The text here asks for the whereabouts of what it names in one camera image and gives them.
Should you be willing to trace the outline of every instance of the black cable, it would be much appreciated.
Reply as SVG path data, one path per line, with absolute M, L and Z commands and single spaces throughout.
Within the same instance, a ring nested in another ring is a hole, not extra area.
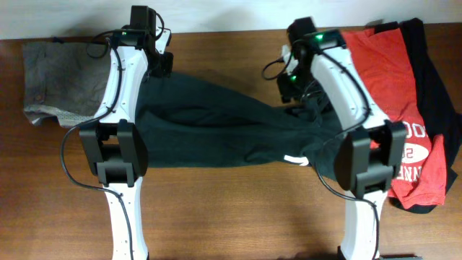
M 164 19 L 160 16 L 160 14 L 158 12 L 156 12 L 156 16 L 159 17 L 159 20 L 160 20 L 160 24 L 162 25 L 162 30 L 160 32 L 159 35 L 153 35 L 154 39 L 155 40 L 159 40 L 161 37 L 162 37 L 162 34 L 164 33 L 164 29 L 165 29 L 165 23 L 164 23 Z M 102 32 L 102 33 L 99 33 L 97 34 L 95 37 L 93 37 L 90 42 L 87 43 L 87 47 L 85 48 L 85 51 L 87 52 L 87 55 L 90 57 L 90 58 L 93 58 L 93 59 L 101 59 L 102 57 L 104 57 L 106 55 L 106 53 L 108 52 L 108 44 L 105 44 L 105 47 L 104 47 L 104 51 L 103 53 L 101 53 L 100 55 L 97 55 L 97 56 L 93 56 L 92 54 L 90 54 L 88 52 L 88 48 L 90 46 L 90 43 L 95 43 L 95 40 L 97 40 L 99 37 L 101 36 L 104 36 L 104 35 L 108 35 L 110 33 L 114 33 L 114 32 L 120 32 L 120 31 L 124 31 L 124 30 L 127 30 L 129 29 L 130 25 L 124 25 L 120 30 L 109 30 L 109 31 L 105 31 L 105 32 Z
M 102 32 L 100 33 L 99 35 L 97 35 L 97 37 L 100 37 L 101 35 L 106 35 L 110 33 L 109 32 Z M 122 85 L 122 62 L 121 62 L 121 57 L 118 55 L 118 52 L 117 52 L 117 49 L 114 48 L 111 44 L 110 44 L 110 40 L 108 38 L 106 38 L 106 41 L 108 43 L 108 47 L 112 48 L 113 51 L 114 51 L 114 54 L 115 54 L 115 57 L 117 58 L 117 62 L 118 62 L 118 83 L 117 83 L 117 91 L 115 92 L 115 97 L 114 97 L 114 100 L 113 100 L 113 103 L 110 107 L 106 107 L 107 110 L 104 114 L 102 114 L 101 116 L 98 116 L 96 118 L 92 118 L 90 120 L 87 120 L 87 121 L 84 121 L 84 122 L 81 122 L 81 123 L 78 123 L 77 125 L 71 127 L 67 132 L 66 134 L 64 134 L 64 137 L 63 137 L 63 140 L 61 142 L 61 146 L 60 146 L 60 150 L 59 150 L 59 158 L 61 160 L 61 166 L 63 167 L 63 170 L 64 170 L 64 173 L 66 174 L 66 176 L 69 178 L 69 180 L 77 185 L 77 186 L 80 186 L 82 188 L 86 188 L 86 189 L 91 189 L 93 191 L 104 191 L 104 192 L 108 192 L 109 194 L 112 194 L 114 195 L 117 200 L 119 201 L 119 203 L 121 204 L 121 207 L 122 207 L 122 211 L 123 211 L 123 214 L 125 216 L 125 220 L 126 220 L 126 224 L 127 224 L 127 228 L 128 228 L 128 239 L 130 240 L 130 243 L 129 243 L 129 249 L 130 249 L 130 257 L 131 257 L 131 260 L 134 260 L 134 256 L 133 256 L 133 238 L 132 238 L 132 234 L 131 234 L 131 226 L 130 226 L 130 219 L 128 218 L 128 215 L 127 215 L 127 210 L 125 208 L 125 204 L 123 203 L 123 200 L 122 200 L 122 196 L 123 194 L 117 194 L 115 191 L 111 191 L 110 189 L 107 189 L 107 188 L 101 188 L 101 187 L 96 187 L 96 186 L 91 186 L 91 185 L 87 185 L 87 184 L 83 184 L 83 183 L 80 183 L 78 181 L 76 181 L 71 173 L 69 172 L 69 170 L 67 169 L 66 167 L 66 162 L 64 161 L 64 150 L 66 148 L 66 142 L 69 138 L 69 136 L 77 129 L 79 129 L 80 127 L 82 126 L 85 126 L 87 124 L 90 124 L 90 123 L 94 123 L 94 122 L 97 122 L 99 121 L 100 119 L 106 117 L 107 115 L 111 114 L 114 107 L 116 106 L 117 104 L 117 101 L 118 101 L 118 98 L 119 98 L 119 95 L 121 93 L 121 85 Z
M 289 66 L 290 64 L 290 61 L 292 60 L 292 54 L 290 54 L 290 57 L 289 57 L 289 61 L 286 63 L 286 65 L 284 66 L 284 68 L 276 75 L 276 76 L 272 76 L 272 77 L 267 77 L 265 75 L 265 71 L 273 64 L 276 64 L 276 63 L 283 63 L 284 62 L 284 59 L 281 57 L 281 58 L 278 58 L 276 61 L 272 61 L 270 63 L 268 63 L 262 70 L 261 70 L 261 76 L 266 79 L 266 80 L 273 80 L 273 79 L 277 79 L 277 77 L 281 76 L 287 69 L 287 67 Z
M 160 24 L 162 25 L 162 28 L 161 28 L 162 31 L 160 32 L 158 36 L 155 37 L 155 40 L 159 40 L 162 37 L 162 34 L 164 33 L 165 24 L 164 24 L 164 19 L 162 19 L 162 17 L 160 16 L 158 12 L 156 12 L 156 16 L 159 17 Z
M 108 34 L 110 34 L 110 33 L 114 33 L 115 31 L 116 31 L 116 30 L 105 31 L 105 32 L 99 33 L 99 34 L 97 34 L 95 37 L 93 37 L 93 38 L 87 43 L 87 47 L 85 47 L 85 51 L 87 52 L 87 55 L 88 55 L 90 58 L 94 58 L 94 59 L 101 59 L 102 57 L 104 57 L 104 56 L 106 55 L 106 53 L 108 52 L 108 44 L 105 43 L 103 53 L 101 53 L 101 54 L 98 55 L 98 56 L 93 56 L 93 55 L 91 55 L 91 54 L 88 52 L 88 47 L 90 46 L 91 43 L 95 43 L 95 40 L 98 39 L 99 37 L 104 36 L 104 35 L 108 35 Z
M 336 66 L 338 66 L 340 68 L 340 70 L 345 73 L 348 78 L 350 78 L 350 80 L 353 82 L 353 85 L 358 89 L 358 92 L 359 94 L 361 95 L 361 98 L 364 100 L 364 104 L 366 106 L 366 110 L 364 112 L 364 117 L 363 119 L 361 119 L 361 121 L 359 121 L 358 123 L 356 123 L 355 125 L 353 126 L 350 126 L 349 128 L 345 129 L 345 130 L 342 130 L 340 131 L 338 134 L 335 135 L 334 138 L 331 138 L 327 141 L 324 142 L 324 145 L 330 141 L 332 141 L 333 139 L 337 138 L 337 137 L 340 137 L 341 135 L 347 133 L 348 131 L 351 131 L 351 130 L 355 130 L 356 128 L 360 127 L 363 125 L 364 122 L 366 122 L 366 120 L 369 118 L 369 115 L 370 115 L 370 105 L 369 105 L 369 101 L 367 100 L 367 97 L 366 97 L 366 94 L 364 93 L 364 90 L 362 89 L 362 87 L 359 85 L 358 81 L 356 81 L 356 79 L 353 77 L 353 75 L 348 71 L 347 68 L 345 68 L 343 65 L 341 65 L 338 61 L 336 61 L 334 58 L 330 57 L 327 53 L 325 53 L 324 51 L 321 51 L 321 55 L 326 57 L 330 62 L 332 62 L 333 64 L 335 64 Z

